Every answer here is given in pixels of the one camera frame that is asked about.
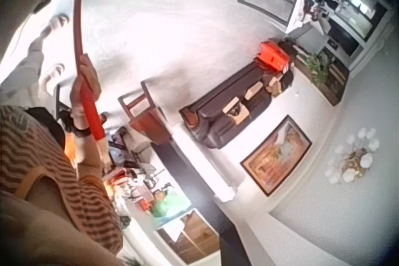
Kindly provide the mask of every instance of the wooden chair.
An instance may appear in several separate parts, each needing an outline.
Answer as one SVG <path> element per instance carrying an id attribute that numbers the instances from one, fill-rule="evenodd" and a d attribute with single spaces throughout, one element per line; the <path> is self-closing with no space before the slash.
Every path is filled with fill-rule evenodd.
<path id="1" fill-rule="evenodd" d="M 165 117 L 163 116 L 160 108 L 154 104 L 145 82 L 142 81 L 140 84 L 143 89 L 143 94 L 141 94 L 138 98 L 134 99 L 130 103 L 125 103 L 124 99 L 129 97 L 129 94 L 127 94 L 119 97 L 118 101 L 130 119 L 129 125 L 134 130 L 152 140 L 152 142 L 160 145 L 166 142 L 171 135 L 165 126 Z M 145 100 L 148 101 L 149 107 L 137 115 L 134 115 L 133 109 Z"/>

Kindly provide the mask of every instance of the wooden cabinet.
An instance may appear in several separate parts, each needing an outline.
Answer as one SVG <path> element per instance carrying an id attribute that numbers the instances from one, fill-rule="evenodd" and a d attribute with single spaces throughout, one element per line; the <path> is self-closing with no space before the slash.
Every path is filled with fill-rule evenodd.
<path id="1" fill-rule="evenodd" d="M 176 242 L 164 229 L 158 229 L 158 233 L 186 264 L 201 260 L 219 250 L 219 236 L 196 210 L 180 220 L 185 227 Z"/>

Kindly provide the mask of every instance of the framed painting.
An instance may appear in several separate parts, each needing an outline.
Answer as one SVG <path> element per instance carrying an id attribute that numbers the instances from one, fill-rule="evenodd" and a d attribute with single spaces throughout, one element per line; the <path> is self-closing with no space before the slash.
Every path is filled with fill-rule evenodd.
<path id="1" fill-rule="evenodd" d="M 312 142 L 287 115 L 241 162 L 266 196 L 270 196 L 305 156 Z"/>

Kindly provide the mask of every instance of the orange striped shirt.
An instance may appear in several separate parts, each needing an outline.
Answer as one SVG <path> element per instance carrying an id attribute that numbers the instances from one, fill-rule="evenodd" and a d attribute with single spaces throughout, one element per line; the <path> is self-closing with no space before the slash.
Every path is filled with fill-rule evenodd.
<path id="1" fill-rule="evenodd" d="M 19 107 L 0 107 L 0 172 L 0 188 L 22 199 L 39 178 L 53 179 L 76 228 L 115 254 L 122 248 L 119 218 L 101 180 L 77 179 L 49 130 Z"/>

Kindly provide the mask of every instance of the red handle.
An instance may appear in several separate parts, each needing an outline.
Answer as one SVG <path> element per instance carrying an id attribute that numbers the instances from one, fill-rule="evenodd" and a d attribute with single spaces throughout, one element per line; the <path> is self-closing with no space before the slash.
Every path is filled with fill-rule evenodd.
<path id="1" fill-rule="evenodd" d="M 74 49 L 75 62 L 78 73 L 80 72 L 80 56 L 83 54 L 82 45 L 82 0 L 75 0 L 74 2 Z M 96 140 L 101 140 L 105 137 L 104 130 L 101 125 L 99 113 L 95 107 L 92 91 L 86 81 L 83 82 L 80 89 L 80 99 L 82 101 L 83 109 L 86 114 L 87 122 L 90 130 Z"/>

